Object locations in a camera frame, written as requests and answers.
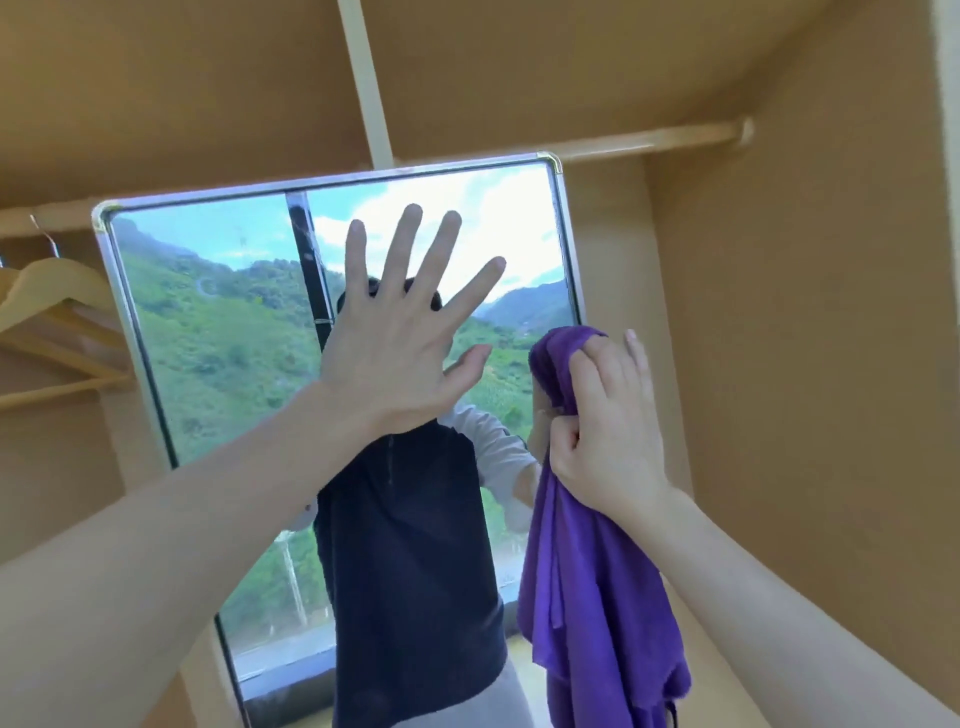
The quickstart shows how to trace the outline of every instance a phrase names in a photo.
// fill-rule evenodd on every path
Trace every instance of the reflected hand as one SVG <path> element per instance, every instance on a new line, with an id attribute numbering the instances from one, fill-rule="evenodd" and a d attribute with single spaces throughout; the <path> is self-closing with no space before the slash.
<path id="1" fill-rule="evenodd" d="M 410 205 L 396 226 L 375 298 L 368 294 L 363 223 L 350 223 L 346 302 L 321 360 L 321 385 L 337 402 L 338 420 L 352 418 L 370 439 L 405 432 L 438 417 L 483 374 L 491 347 L 475 346 L 444 371 L 454 332 L 487 298 L 503 275 L 502 257 L 489 261 L 440 311 L 430 310 L 461 219 L 448 212 L 404 295 L 410 251 L 423 212 Z"/>
<path id="2" fill-rule="evenodd" d="M 547 446 L 550 445 L 550 426 L 554 418 L 560 414 L 560 410 L 551 406 L 550 399 L 543 392 L 535 377 L 533 392 L 534 425 L 530 429 L 530 436 L 527 438 L 527 449 L 542 465 L 546 458 Z"/>
<path id="3" fill-rule="evenodd" d="M 579 417 L 558 417 L 550 466 L 589 508 L 616 520 L 668 488 L 653 379 L 642 345 L 592 336 L 570 357 Z"/>

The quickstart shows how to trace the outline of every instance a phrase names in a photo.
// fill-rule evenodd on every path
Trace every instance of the dark vest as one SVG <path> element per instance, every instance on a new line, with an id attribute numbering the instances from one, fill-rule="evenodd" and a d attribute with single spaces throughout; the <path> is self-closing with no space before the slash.
<path id="1" fill-rule="evenodd" d="M 334 725 L 386 728 L 491 685 L 507 646 L 469 438 L 436 421 L 381 438 L 317 505 L 336 618 Z"/>

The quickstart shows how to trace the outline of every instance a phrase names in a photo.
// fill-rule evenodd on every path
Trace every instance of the green hillside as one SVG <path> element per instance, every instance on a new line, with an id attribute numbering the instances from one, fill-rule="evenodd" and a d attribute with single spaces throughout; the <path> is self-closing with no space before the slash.
<path id="1" fill-rule="evenodd" d="M 495 326 L 536 334 L 539 338 L 551 328 L 573 324 L 566 281 L 531 288 L 515 288 L 476 312 L 477 318 Z"/>
<path id="2" fill-rule="evenodd" d="M 243 270 L 205 260 L 118 221 L 117 238 L 163 416 L 181 463 L 229 442 L 284 405 L 320 368 L 320 346 L 300 265 L 261 260 Z M 327 272 L 334 300 L 343 278 Z M 494 345 L 467 399 L 526 437 L 532 424 L 527 352 L 539 337 L 476 318 L 457 332 L 451 361 Z M 326 423 L 318 413 L 317 427 Z M 494 545 L 509 539 L 500 507 L 483 492 Z M 308 614 L 327 605 L 312 531 L 291 540 Z M 298 618 L 280 546 L 260 558 L 221 612 L 234 648 L 295 630 Z"/>

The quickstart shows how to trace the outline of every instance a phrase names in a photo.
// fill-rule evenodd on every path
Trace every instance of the wooden hanger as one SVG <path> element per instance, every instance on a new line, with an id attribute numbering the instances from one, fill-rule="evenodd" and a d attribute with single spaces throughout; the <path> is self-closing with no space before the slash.
<path id="1" fill-rule="evenodd" d="M 92 268 L 64 257 L 35 260 L 17 274 L 0 303 L 0 331 L 68 300 L 101 311 L 113 310 L 113 294 Z"/>
<path id="2" fill-rule="evenodd" d="M 74 392 L 84 392 L 88 389 L 102 389 L 111 384 L 120 384 L 130 379 L 126 372 L 120 372 L 106 364 L 90 358 L 72 349 L 67 349 L 39 336 L 25 332 L 4 331 L 0 334 L 0 346 L 14 349 L 19 352 L 41 356 L 44 359 L 55 361 L 70 369 L 91 375 L 90 379 L 56 384 L 50 387 L 41 387 L 27 392 L 13 392 L 0 395 L 0 412 L 13 409 L 25 404 L 52 400 Z"/>
<path id="3" fill-rule="evenodd" d="M 51 244 L 56 253 L 56 244 L 52 240 Z M 96 271 L 75 260 L 51 257 L 30 263 L 22 271 L 0 268 L 0 346 L 40 356 L 90 375 L 89 379 L 69 384 L 0 395 L 0 411 L 74 392 L 101 389 L 130 379 L 129 374 L 83 353 L 26 331 L 12 330 L 39 316 L 108 347 L 126 348 L 119 332 L 90 321 L 73 310 L 68 301 L 84 303 L 102 311 L 113 310 L 113 297 L 107 282 Z"/>
<path id="4" fill-rule="evenodd" d="M 20 271 L 13 268 L 0 268 L 0 301 L 7 296 L 19 274 Z M 127 340 L 122 333 L 90 321 L 86 316 L 77 313 L 70 303 L 57 303 L 38 315 L 46 321 L 69 328 L 105 347 L 121 351 L 127 348 Z"/>

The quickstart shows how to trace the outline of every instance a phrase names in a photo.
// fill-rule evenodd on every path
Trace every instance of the purple cloth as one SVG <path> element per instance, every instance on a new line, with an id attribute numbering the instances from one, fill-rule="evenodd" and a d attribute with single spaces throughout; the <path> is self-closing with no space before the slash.
<path id="1" fill-rule="evenodd" d="M 590 327 L 554 328 L 530 371 L 575 415 L 570 356 Z M 660 572 L 606 516 L 581 505 L 545 463 L 534 505 L 516 620 L 547 670 L 556 728 L 665 728 L 690 690 L 684 643 Z"/>

